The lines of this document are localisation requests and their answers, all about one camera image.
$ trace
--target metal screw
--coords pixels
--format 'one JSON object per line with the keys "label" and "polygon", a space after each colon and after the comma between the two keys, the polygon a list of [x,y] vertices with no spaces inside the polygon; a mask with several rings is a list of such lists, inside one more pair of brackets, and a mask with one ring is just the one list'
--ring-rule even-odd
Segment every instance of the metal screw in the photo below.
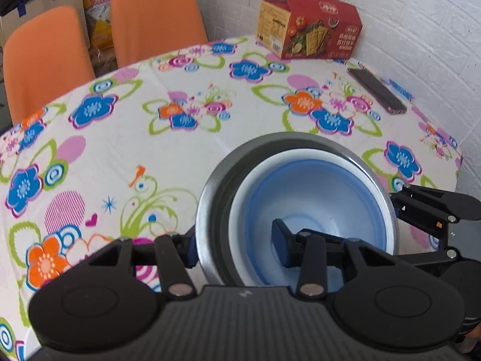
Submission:
{"label": "metal screw", "polygon": [[192,287],[186,283],[174,283],[169,286],[169,293],[177,297],[190,295],[192,291]]}
{"label": "metal screw", "polygon": [[458,256],[455,250],[448,250],[446,255],[448,255],[449,259],[454,259]]}
{"label": "metal screw", "polygon": [[305,283],[299,290],[306,296],[320,296],[324,293],[324,286],[321,286],[318,283]]}

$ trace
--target cracker image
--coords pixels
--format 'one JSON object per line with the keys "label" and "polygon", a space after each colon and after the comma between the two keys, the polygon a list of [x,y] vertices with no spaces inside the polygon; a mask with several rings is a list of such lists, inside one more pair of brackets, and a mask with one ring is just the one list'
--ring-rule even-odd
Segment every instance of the cracker image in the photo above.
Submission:
{"label": "cracker image", "polygon": [[317,41],[318,41],[318,47],[317,51],[322,48],[322,44],[324,42],[324,39],[326,39],[326,35],[328,34],[329,30],[326,27],[318,27],[317,28]]}
{"label": "cracker image", "polygon": [[317,49],[319,48],[319,42],[317,38],[317,28],[312,31],[309,31],[305,35],[305,42],[306,42],[306,55],[316,54]]}
{"label": "cracker image", "polygon": [[326,27],[316,27],[309,31],[306,36],[306,55],[317,54],[321,48],[322,42],[326,38],[328,29]]}

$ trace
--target stainless steel bowl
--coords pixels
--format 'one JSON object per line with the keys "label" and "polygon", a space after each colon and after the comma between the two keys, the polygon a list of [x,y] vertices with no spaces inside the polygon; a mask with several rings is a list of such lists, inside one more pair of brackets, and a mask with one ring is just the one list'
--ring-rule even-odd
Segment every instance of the stainless steel bowl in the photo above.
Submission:
{"label": "stainless steel bowl", "polygon": [[244,285],[234,266],[228,241],[230,207],[239,185],[263,160],[276,153],[299,148],[333,153],[355,165],[367,176],[381,196],[378,204],[388,208],[389,218],[384,220],[393,225],[394,248],[391,253],[397,253],[399,231],[393,205],[364,161],[326,138],[297,132],[273,133],[246,142],[230,153],[212,172],[201,194],[196,215],[196,240],[199,261],[210,284]]}

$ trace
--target blue bowl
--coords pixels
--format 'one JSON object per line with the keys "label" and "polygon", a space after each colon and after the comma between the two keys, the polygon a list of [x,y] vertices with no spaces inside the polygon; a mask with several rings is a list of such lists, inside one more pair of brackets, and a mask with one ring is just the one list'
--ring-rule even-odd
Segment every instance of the blue bowl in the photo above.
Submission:
{"label": "blue bowl", "polygon": [[[235,195],[229,218],[234,265],[246,285],[295,288],[300,269],[283,267],[271,242],[276,218],[293,233],[308,228],[362,239],[392,254],[389,204],[379,186],[346,159],[315,149],[278,153],[255,167]],[[329,267],[328,291],[342,284],[340,270]]]}

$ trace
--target white brick wall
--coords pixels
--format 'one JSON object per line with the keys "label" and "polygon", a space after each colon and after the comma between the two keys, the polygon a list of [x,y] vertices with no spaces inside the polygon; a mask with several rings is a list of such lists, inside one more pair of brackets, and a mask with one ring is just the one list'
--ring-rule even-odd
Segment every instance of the white brick wall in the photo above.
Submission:
{"label": "white brick wall", "polygon": [[[345,1],[364,24],[355,56],[462,143],[458,188],[481,199],[481,0]],[[259,2],[199,0],[209,38],[254,33]]]}

